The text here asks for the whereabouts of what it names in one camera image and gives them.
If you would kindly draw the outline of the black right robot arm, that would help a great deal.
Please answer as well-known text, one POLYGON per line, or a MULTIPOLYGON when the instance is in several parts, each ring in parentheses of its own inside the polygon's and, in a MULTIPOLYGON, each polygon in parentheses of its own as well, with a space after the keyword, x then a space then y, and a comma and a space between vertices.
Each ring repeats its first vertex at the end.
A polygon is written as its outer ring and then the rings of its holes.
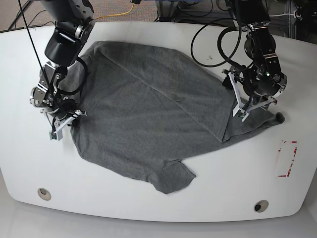
POLYGON ((82 91, 88 77, 87 65, 78 56, 95 25, 94 9, 88 0, 43 0, 42 5, 54 19, 55 29, 46 48, 48 62, 41 66, 40 81, 32 89, 30 103, 67 119, 76 119, 76 103, 64 97, 82 91), (84 79, 72 91, 59 89, 75 62, 84 68, 84 79))

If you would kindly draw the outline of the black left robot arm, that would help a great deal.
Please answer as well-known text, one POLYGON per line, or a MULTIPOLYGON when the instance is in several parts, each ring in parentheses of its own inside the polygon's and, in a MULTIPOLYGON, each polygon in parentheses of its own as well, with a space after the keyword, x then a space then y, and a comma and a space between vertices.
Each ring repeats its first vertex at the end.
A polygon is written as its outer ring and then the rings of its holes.
POLYGON ((276 50, 276 43, 270 34, 270 17, 261 0, 227 0, 230 16, 240 20, 241 30, 246 31, 244 50, 252 60, 252 66, 246 67, 234 63, 234 82, 241 83, 244 92, 254 103, 277 98, 286 88, 287 76, 282 73, 276 50))

